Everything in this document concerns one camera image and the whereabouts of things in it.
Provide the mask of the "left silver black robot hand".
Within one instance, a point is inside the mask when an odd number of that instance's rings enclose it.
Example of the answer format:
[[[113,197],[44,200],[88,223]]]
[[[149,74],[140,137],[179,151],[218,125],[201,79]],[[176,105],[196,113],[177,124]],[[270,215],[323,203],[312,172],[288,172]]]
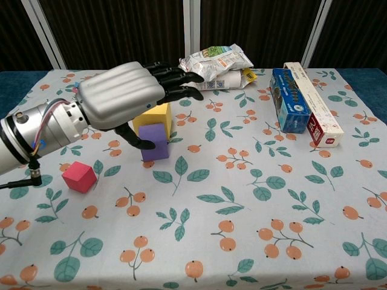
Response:
[[[82,81],[76,100],[91,127],[100,131],[113,130],[131,146],[152,150],[155,144],[140,139],[129,121],[157,105],[185,97],[202,101],[202,93],[189,86],[190,82],[202,83],[204,79],[166,62],[147,65],[128,62]]]

